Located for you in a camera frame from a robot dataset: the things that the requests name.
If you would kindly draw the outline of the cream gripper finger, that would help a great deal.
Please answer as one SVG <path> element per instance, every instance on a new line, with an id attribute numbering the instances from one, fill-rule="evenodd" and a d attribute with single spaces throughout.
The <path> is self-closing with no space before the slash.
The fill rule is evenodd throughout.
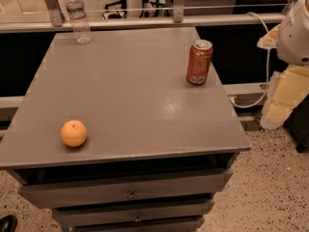
<path id="1" fill-rule="evenodd" d="M 274 72 L 267 90 L 260 125 L 265 130 L 281 127 L 293 110 L 309 95 L 309 67 L 289 65 Z"/>
<path id="2" fill-rule="evenodd" d="M 273 27 L 269 32 L 262 36 L 258 42 L 257 47 L 262 49 L 273 49 L 277 47 L 279 25 Z"/>

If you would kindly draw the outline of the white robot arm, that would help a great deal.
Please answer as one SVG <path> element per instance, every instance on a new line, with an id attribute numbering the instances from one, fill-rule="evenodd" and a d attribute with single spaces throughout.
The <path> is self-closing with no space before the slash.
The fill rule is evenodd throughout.
<path id="1" fill-rule="evenodd" d="M 259 39 L 257 47 L 277 51 L 288 64 L 274 72 L 267 86 L 267 99 L 260 125 L 265 130 L 281 127 L 293 110 L 309 95 L 309 0 L 298 0 L 282 22 Z"/>

